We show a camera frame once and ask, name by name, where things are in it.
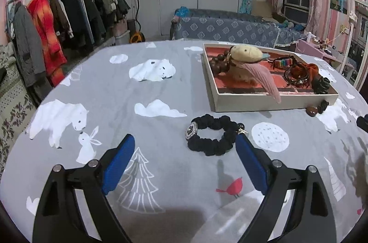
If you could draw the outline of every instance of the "pink desk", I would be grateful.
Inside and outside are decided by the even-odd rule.
[[[314,56],[323,59],[327,63],[331,64],[331,62],[336,61],[338,63],[342,63],[341,60],[337,59],[336,57],[329,55],[323,52],[320,49],[316,48],[316,45],[313,43],[307,43],[305,40],[299,40],[297,47],[295,48],[296,53],[305,54],[309,56]],[[346,62],[346,66],[350,68],[354,68],[350,63]]]

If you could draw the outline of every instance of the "blue gripper pad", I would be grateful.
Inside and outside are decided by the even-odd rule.
[[[257,149],[253,147],[249,139],[244,135],[236,136],[235,148],[254,188],[266,195],[268,189],[267,172],[259,161],[258,155],[255,154]]]
[[[135,150],[135,140],[129,135],[126,140],[119,145],[119,150],[103,172],[102,192],[107,195],[114,191],[121,176],[123,175]]]

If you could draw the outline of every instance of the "tray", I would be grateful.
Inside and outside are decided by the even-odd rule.
[[[272,76],[279,88],[281,103],[277,104],[275,99],[264,91],[261,85],[250,87],[245,82],[233,81],[231,77],[221,73],[218,76],[212,74],[209,66],[209,60],[213,56],[223,53],[229,49],[229,44],[203,44],[204,63],[211,87],[211,93],[215,104],[216,112],[244,112],[244,111],[267,111],[267,110],[286,110],[286,109],[303,109],[309,106],[317,107],[323,100],[333,105],[339,94],[330,87],[328,94],[316,95],[309,88],[295,89],[294,87],[286,87],[286,81],[283,79],[283,70],[272,70]],[[284,57],[293,55],[297,61],[307,64],[303,59],[295,53],[283,51],[279,49],[257,47],[263,53],[268,53],[274,57]]]

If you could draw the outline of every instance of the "white circle print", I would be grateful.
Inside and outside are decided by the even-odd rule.
[[[252,128],[252,137],[256,145],[271,152],[282,152],[289,146],[289,136],[278,125],[260,122]]]

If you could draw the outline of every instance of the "screw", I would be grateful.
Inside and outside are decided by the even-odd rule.
[[[95,159],[88,162],[89,167],[96,167],[97,165],[98,165],[98,161]]]
[[[52,169],[55,172],[59,172],[61,170],[62,166],[60,164],[57,164],[54,166],[54,168]]]
[[[315,173],[315,172],[317,172],[317,168],[316,168],[315,166],[313,166],[313,165],[309,166],[309,167],[308,167],[308,169],[309,169],[309,171],[310,171],[311,173]]]
[[[276,168],[280,168],[282,166],[282,162],[280,160],[273,160],[272,165]]]

